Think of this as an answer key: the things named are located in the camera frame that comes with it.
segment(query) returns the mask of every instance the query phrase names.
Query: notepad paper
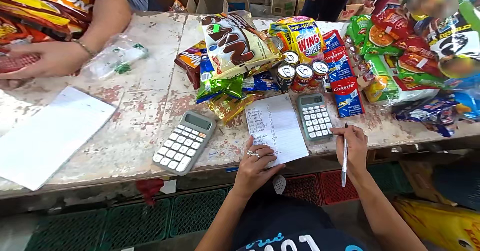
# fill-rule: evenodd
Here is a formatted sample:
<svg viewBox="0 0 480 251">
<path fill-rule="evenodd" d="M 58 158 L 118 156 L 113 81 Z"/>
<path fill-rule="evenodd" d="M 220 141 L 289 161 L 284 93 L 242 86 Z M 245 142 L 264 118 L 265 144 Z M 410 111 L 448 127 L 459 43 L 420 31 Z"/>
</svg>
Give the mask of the notepad paper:
<svg viewBox="0 0 480 251">
<path fill-rule="evenodd" d="M 0 137 L 0 176 L 39 189 L 110 119 L 115 107 L 75 88 Z"/>
<path fill-rule="evenodd" d="M 297 115 L 285 93 L 253 102 L 246 109 L 248 131 L 253 144 L 270 146 L 277 159 L 267 168 L 308 156 Z"/>
</svg>

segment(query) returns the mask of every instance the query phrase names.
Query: bracelet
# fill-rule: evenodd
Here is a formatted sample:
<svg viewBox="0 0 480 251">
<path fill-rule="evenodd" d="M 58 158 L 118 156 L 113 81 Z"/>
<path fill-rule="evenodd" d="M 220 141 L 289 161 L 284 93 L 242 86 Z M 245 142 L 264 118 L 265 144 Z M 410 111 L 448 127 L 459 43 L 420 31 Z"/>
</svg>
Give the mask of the bracelet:
<svg viewBox="0 0 480 251">
<path fill-rule="evenodd" d="M 72 39 L 71 40 L 72 42 L 74 43 L 77 43 L 78 45 L 81 45 L 81 47 L 88 52 L 88 54 L 90 55 L 91 58 L 94 58 L 96 56 L 96 53 L 94 53 L 93 51 L 91 51 L 87 46 L 85 46 L 85 44 L 78 40 L 78 39 Z"/>
</svg>

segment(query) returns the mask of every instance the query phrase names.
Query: worn painted counter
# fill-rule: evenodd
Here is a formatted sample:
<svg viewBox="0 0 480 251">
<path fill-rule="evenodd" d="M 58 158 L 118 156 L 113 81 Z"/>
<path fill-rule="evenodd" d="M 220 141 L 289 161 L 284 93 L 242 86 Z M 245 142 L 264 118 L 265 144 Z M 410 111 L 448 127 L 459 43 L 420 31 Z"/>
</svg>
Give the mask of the worn painted counter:
<svg viewBox="0 0 480 251">
<path fill-rule="evenodd" d="M 195 104 L 196 91 L 185 71 L 173 62 L 179 52 L 203 39 L 197 29 L 199 22 L 199 15 L 134 15 L 126 33 L 147 47 L 150 57 L 139 62 L 129 74 L 93 82 L 80 77 L 36 79 L 14 91 L 0 91 L 0 136 L 28 120 L 69 85 L 118 107 L 107 124 L 42 188 L 31 192 L 0 178 L 0 198 L 167 176 L 168 172 L 152 164 L 152 156 L 183 113 L 192 109 L 218 120 L 206 105 Z M 254 20 L 259 30 L 267 29 L 271 22 Z M 318 25 L 326 33 L 339 30 L 343 23 L 318 22 Z M 298 95 L 292 92 L 290 95 L 296 101 Z M 345 120 L 337 118 L 332 94 L 325 97 L 333 126 L 343 126 Z M 387 111 L 367 102 L 364 105 L 364 115 L 347 120 L 363 128 L 369 136 L 370 149 L 444 139 L 421 124 L 398 122 Z M 456 137 L 479 134 L 480 124 L 459 124 Z M 243 114 L 227 126 L 219 123 L 193 170 L 236 166 L 247 138 L 248 126 Z M 331 154 L 336 150 L 333 140 L 306 143 L 312 155 Z"/>
</svg>

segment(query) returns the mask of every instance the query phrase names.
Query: ballpoint pen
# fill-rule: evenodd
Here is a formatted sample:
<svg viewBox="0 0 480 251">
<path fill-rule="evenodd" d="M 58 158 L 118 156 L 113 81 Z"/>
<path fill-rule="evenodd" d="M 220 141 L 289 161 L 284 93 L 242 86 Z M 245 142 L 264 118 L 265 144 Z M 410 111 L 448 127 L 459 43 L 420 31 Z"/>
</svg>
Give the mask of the ballpoint pen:
<svg viewBox="0 0 480 251">
<path fill-rule="evenodd" d="M 342 187 L 347 185 L 347 151 L 349 148 L 349 143 L 343 136 L 343 164 L 342 164 Z"/>
</svg>

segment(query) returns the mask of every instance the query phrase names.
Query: calculator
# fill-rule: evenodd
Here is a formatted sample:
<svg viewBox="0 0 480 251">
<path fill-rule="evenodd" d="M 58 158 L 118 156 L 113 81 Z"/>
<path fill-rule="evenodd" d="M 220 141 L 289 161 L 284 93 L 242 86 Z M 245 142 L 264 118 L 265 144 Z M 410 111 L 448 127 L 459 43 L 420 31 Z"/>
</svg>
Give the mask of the calculator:
<svg viewBox="0 0 480 251">
<path fill-rule="evenodd" d="M 327 112 L 325 98 L 321 93 L 302 95 L 297 100 L 298 113 L 303 123 L 303 131 L 309 141 L 333 137 L 330 132 L 332 122 Z"/>
<path fill-rule="evenodd" d="M 208 117 L 190 110 L 185 112 L 180 123 L 155 152 L 153 163 L 179 176 L 189 173 L 216 126 Z"/>
</svg>

